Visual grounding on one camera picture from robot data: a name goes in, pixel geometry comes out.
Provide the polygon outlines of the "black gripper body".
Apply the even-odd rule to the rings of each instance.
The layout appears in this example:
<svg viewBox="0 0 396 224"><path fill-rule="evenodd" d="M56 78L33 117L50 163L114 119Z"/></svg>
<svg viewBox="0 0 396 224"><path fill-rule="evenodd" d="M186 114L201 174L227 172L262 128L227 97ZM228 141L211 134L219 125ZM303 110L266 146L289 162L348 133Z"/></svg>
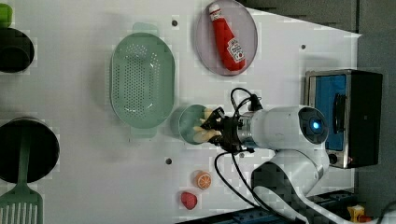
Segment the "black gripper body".
<svg viewBox="0 0 396 224"><path fill-rule="evenodd" d="M231 153L239 153L242 151L242 143L237 134L238 127L238 118L226 116L221 119L217 126L217 130L220 132L217 145Z"/></svg>

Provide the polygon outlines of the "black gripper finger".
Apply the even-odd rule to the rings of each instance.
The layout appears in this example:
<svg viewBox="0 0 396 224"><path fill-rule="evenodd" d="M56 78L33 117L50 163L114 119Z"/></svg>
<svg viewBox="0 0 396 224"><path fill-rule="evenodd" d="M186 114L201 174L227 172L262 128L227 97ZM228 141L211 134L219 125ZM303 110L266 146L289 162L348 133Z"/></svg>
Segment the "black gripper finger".
<svg viewBox="0 0 396 224"><path fill-rule="evenodd" d="M218 107L211 112L209 117L201 125L201 128L205 130L222 131L224 128L222 121L223 119L224 119L224 110L222 107Z"/></svg>
<svg viewBox="0 0 396 224"><path fill-rule="evenodd" d="M222 138L221 136L213 136L213 137L209 140L209 143L211 143L211 144L213 144L213 145L215 145L215 146L217 146L217 147L220 147L221 144L222 144L222 141L223 141L223 138Z"/></svg>

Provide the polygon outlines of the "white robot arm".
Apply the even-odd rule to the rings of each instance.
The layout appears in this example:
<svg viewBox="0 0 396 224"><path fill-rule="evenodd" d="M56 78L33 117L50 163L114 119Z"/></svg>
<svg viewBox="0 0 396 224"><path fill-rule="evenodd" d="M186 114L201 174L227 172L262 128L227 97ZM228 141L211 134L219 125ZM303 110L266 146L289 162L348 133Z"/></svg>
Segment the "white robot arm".
<svg viewBox="0 0 396 224"><path fill-rule="evenodd" d="M251 172L251 194L261 207L305 224L356 224L307 198L330 167L324 148L329 127L319 110L281 106L228 117L217 108L201 127L218 132L210 143L232 154L259 148L275 152Z"/></svg>

